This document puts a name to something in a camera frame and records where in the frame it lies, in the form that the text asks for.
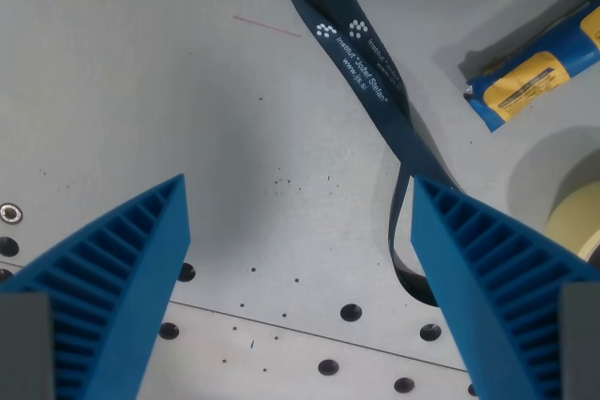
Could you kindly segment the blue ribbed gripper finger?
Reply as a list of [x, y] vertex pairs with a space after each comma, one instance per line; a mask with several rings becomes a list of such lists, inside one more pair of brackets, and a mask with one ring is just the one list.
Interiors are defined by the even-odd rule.
[[134, 399], [190, 244], [182, 174], [77, 230], [2, 284], [51, 308], [58, 399]]
[[514, 218], [425, 177], [411, 241], [481, 399], [559, 399], [559, 293], [599, 272]]

